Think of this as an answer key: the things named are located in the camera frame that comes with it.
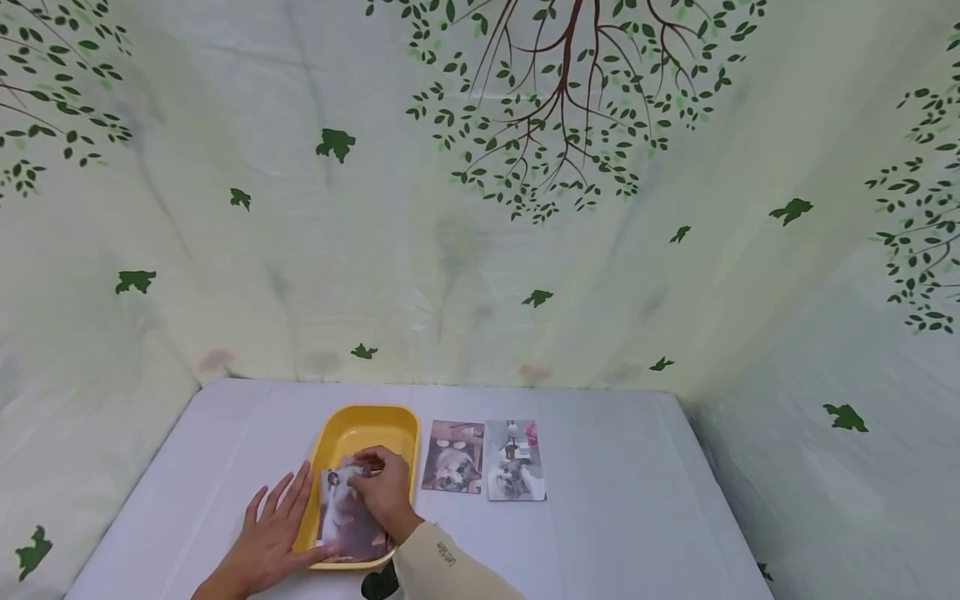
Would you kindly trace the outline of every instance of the left hand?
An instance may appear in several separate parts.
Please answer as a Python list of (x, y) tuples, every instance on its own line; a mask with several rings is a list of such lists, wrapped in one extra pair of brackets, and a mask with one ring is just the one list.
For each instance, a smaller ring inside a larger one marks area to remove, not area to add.
[(294, 571), (335, 556), (336, 548), (330, 546), (305, 552), (293, 550), (310, 499), (312, 482), (310, 463), (303, 463), (296, 477), (287, 473), (267, 496), (257, 518), (257, 509), (267, 493), (266, 486), (260, 488), (247, 506), (240, 536), (220, 566), (194, 594), (193, 600), (246, 598), (275, 586)]

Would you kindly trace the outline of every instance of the table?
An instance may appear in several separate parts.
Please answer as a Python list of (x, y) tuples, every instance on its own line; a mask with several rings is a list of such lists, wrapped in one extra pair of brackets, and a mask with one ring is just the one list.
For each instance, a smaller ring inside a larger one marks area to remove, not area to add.
[[(546, 502), (417, 490), (415, 506), (529, 600), (771, 600), (676, 398), (614, 392), (223, 379), (191, 400), (67, 600), (183, 600), (244, 507), (308, 458), (345, 404), (433, 419), (536, 419)], [(305, 572), (257, 598), (360, 598), (360, 573)]]

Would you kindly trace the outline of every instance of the sleeve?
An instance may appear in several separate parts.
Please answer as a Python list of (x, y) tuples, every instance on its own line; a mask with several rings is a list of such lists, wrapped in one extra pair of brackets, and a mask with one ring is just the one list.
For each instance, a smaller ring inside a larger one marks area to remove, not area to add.
[(524, 600), (433, 523), (421, 523), (397, 549), (394, 566), (407, 600)]

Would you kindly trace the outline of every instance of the photo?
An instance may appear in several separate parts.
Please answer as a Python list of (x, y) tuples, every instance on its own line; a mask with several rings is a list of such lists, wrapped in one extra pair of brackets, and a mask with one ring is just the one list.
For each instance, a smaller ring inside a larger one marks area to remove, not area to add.
[(546, 500), (536, 421), (488, 420), (486, 449), (490, 500)]
[(390, 551), (390, 541), (383, 528), (367, 510), (356, 490), (347, 485), (353, 475), (369, 477), (366, 467), (352, 464), (345, 456), (339, 468), (320, 471), (320, 528), (317, 545), (336, 545), (338, 556), (327, 563), (365, 563), (375, 561)]
[(483, 425), (433, 421), (420, 486), (424, 490), (480, 493), (482, 472)]

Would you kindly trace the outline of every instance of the yellow plastic tray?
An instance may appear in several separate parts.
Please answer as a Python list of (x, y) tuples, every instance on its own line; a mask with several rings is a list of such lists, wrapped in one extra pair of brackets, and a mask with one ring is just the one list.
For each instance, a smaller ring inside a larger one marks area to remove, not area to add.
[[(420, 420), (405, 406), (389, 404), (350, 404), (330, 415), (314, 446), (310, 466), (313, 469), (313, 489), (307, 504), (294, 549), (308, 550), (317, 543), (320, 528), (320, 471), (337, 468), (343, 457), (372, 445), (384, 445), (401, 455), (410, 465), (407, 486), (410, 501), (414, 498), (414, 479), (417, 472), (417, 451), (420, 446)], [(375, 561), (365, 563), (316, 563), (310, 568), (319, 570), (363, 570), (377, 568), (388, 562), (395, 548)]]

